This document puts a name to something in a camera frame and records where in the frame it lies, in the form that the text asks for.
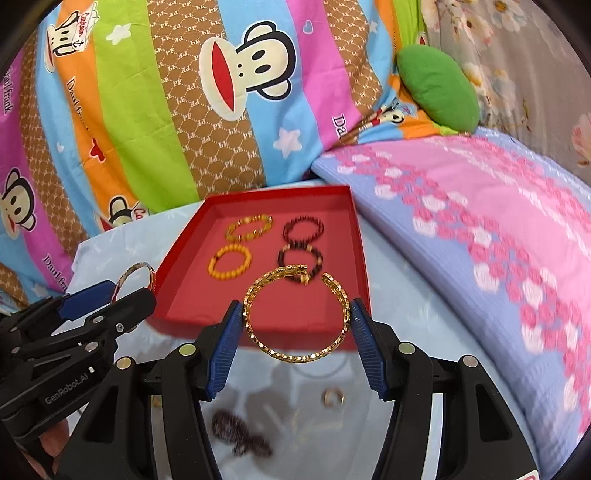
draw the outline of red box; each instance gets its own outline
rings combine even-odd
[[[228,226],[260,213],[273,217],[273,227],[259,238],[242,243],[252,253],[250,268],[233,280],[212,278],[207,266],[228,244]],[[312,215],[324,223],[324,234],[313,242],[323,255],[322,271],[341,283],[349,300],[361,297],[369,309],[365,258],[349,187],[256,190],[205,200],[157,271],[158,303],[150,324],[169,335],[196,338],[204,326],[219,323],[232,300],[242,302],[248,287],[277,267],[277,255],[285,245],[283,227],[300,215]],[[301,222],[291,235],[303,238],[315,230],[312,223]],[[286,264],[303,263],[311,269],[314,261],[308,252],[290,250],[285,254]],[[233,270],[242,263],[242,254],[230,252],[217,262],[216,269]],[[274,349],[317,351],[338,336],[343,316],[337,298],[319,274],[307,286],[287,279],[267,285],[253,302],[251,323],[260,340]],[[253,345],[246,335],[241,343]],[[341,348],[355,349],[352,335],[347,335]]]

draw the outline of gold bracelet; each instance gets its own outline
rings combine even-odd
[[[148,289],[151,290],[151,291],[154,291],[154,289],[156,287],[156,272],[152,268],[152,265],[150,265],[149,263],[147,263],[147,262],[139,262],[139,263],[136,263],[136,264],[132,265],[131,267],[129,267],[127,269],[127,271],[123,275],[121,275],[121,277],[117,281],[117,285],[115,285],[115,289],[113,290],[113,295],[111,295],[111,303],[116,302],[116,300],[117,300],[117,294],[121,290],[121,287],[125,283],[125,280],[127,280],[128,277],[133,272],[135,272],[136,270],[139,270],[140,268],[147,268],[148,271],[150,272],[150,283],[148,285]]]
[[[244,326],[246,327],[246,331],[248,332],[249,338],[256,343],[256,345],[267,355],[281,360],[282,362],[288,362],[291,364],[304,364],[306,362],[313,362],[322,358],[333,350],[335,350],[345,339],[345,335],[347,334],[347,330],[349,330],[349,324],[351,322],[351,307],[349,305],[349,300],[347,298],[347,294],[343,287],[337,282],[331,275],[328,273],[323,273],[321,278],[325,285],[330,288],[330,291],[334,293],[339,300],[341,306],[343,307],[343,328],[340,331],[339,336],[336,338],[334,342],[332,342],[328,347],[322,349],[320,352],[313,353],[311,355],[302,355],[302,356],[294,356],[294,355],[286,355],[285,353],[277,352],[275,350],[270,349],[267,345],[263,344],[257,336],[252,331],[252,325],[250,321],[250,313],[252,302],[257,293],[259,293],[265,285],[269,283],[279,280],[280,278],[284,277],[295,277],[300,275],[306,275],[308,272],[308,267],[306,265],[287,265],[286,267],[278,267],[273,271],[265,273],[261,278],[259,278],[253,285],[248,289],[246,292],[246,297],[244,297],[244,308],[243,308],[243,318],[244,318]]]
[[[235,236],[233,234],[234,230],[236,230],[239,226],[249,225],[252,222],[265,222],[265,224],[258,230],[253,230],[252,232],[245,233],[244,235]],[[269,230],[271,230],[272,226],[273,218],[271,215],[261,214],[251,217],[244,217],[240,220],[237,220],[228,227],[228,230],[226,230],[226,240],[229,242],[249,242],[250,240],[254,240],[255,238],[267,233]]]
[[[244,263],[236,268],[235,270],[230,270],[229,272],[218,272],[216,271],[216,263],[217,261],[222,258],[228,252],[240,252],[244,255]],[[209,273],[213,278],[216,280],[230,280],[232,278],[239,277],[242,275],[248,267],[251,266],[252,262],[252,254],[251,251],[243,247],[239,244],[230,244],[226,245],[225,247],[221,248],[216,252],[213,258],[209,261],[209,266],[207,267],[207,273]]]

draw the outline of human hand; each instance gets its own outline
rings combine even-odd
[[[62,420],[60,423],[57,423],[45,433],[42,433],[39,437],[43,449],[48,455],[53,457],[53,473],[57,472],[57,465],[60,460],[61,451],[66,446],[69,438],[70,427],[68,426],[67,420]],[[39,474],[39,476],[41,476],[41,478],[47,478],[47,472],[37,460],[35,460],[26,452],[23,452],[23,455],[27,458],[28,462]]]

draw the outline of ring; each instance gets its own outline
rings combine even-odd
[[[322,403],[327,408],[336,407],[336,403],[342,405],[345,403],[345,394],[340,388],[327,388],[322,392]]]
[[[252,232],[246,233],[244,235],[238,235],[238,236],[234,235],[234,230],[236,230],[239,226],[249,225],[252,222],[259,222],[259,221],[265,222],[265,224],[261,228],[259,228],[258,230],[253,230]],[[261,214],[261,215],[254,215],[251,217],[244,217],[244,218],[241,218],[240,220],[237,220],[236,222],[234,222],[233,224],[231,224],[228,227],[228,230],[226,230],[226,240],[228,242],[242,242],[242,241],[249,242],[250,240],[254,240],[255,238],[267,233],[269,230],[271,230],[272,226],[273,226],[273,217],[271,217],[271,215]]]
[[[240,252],[241,254],[243,254],[244,263],[240,267],[234,270],[230,270],[229,272],[216,271],[217,261],[228,252]],[[207,266],[207,273],[209,273],[209,275],[215,278],[216,280],[230,280],[232,278],[236,278],[242,275],[248,269],[248,267],[251,266],[251,262],[252,254],[248,248],[243,247],[239,244],[230,244],[226,245],[225,247],[221,248],[216,252],[213,258],[209,261],[209,265]]]
[[[279,280],[280,278],[284,277],[293,277],[296,275],[302,276],[306,275],[307,272],[308,267],[305,265],[288,265],[286,267],[278,267],[275,270],[265,273],[261,278],[257,279],[256,282],[254,282],[246,292],[246,297],[244,297],[242,317],[244,318],[244,327],[246,328],[248,337],[253,342],[255,342],[255,344],[267,355],[290,364],[305,364],[306,362],[313,362],[331,353],[343,342],[351,323],[351,306],[349,304],[349,299],[345,289],[331,275],[328,273],[323,273],[321,276],[322,281],[328,288],[330,288],[330,291],[335,294],[343,309],[343,328],[334,342],[322,349],[320,352],[316,352],[311,355],[294,356],[272,350],[257,338],[252,330],[250,321],[252,302],[256,297],[256,294],[259,293],[265,285],[268,285],[275,280]]]
[[[148,285],[148,290],[154,291],[154,287],[156,286],[156,272],[152,268],[152,265],[150,265],[149,263],[139,262],[129,267],[127,271],[123,275],[121,275],[121,277],[117,281],[117,285],[115,285],[113,295],[111,295],[111,303],[114,303],[117,300],[117,295],[121,290],[121,287],[125,283],[125,280],[127,280],[133,272],[139,270],[140,268],[147,268],[150,271],[150,283]]]
[[[300,222],[312,222],[316,224],[316,233],[312,236],[309,236],[308,238],[301,238],[301,239],[297,239],[297,240],[293,240],[290,238],[290,233],[291,231],[294,229],[294,227],[296,226],[297,223]],[[324,233],[324,224],[318,220],[315,217],[312,217],[310,215],[303,215],[303,216],[299,216],[297,218],[294,218],[291,222],[286,223],[285,226],[283,227],[283,239],[288,243],[288,244],[310,244],[312,243],[314,240],[318,240],[322,234]]]
[[[306,252],[310,252],[312,255],[316,257],[316,264],[314,265],[314,268],[312,269],[311,273],[307,273],[306,269],[306,274],[301,275],[299,280],[297,277],[286,277],[287,280],[307,285],[310,282],[310,280],[312,280],[312,278],[314,278],[320,272],[320,270],[322,270],[323,259],[320,250],[318,250],[310,244],[306,246],[304,246],[303,244],[285,245],[279,251],[279,255],[277,255],[277,265],[279,265],[280,267],[285,267],[285,252],[287,252],[288,250],[304,250]]]

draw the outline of green pillow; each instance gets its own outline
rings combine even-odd
[[[403,84],[432,120],[459,132],[472,132],[478,126],[476,92],[447,53],[408,45],[397,54],[397,64]]]

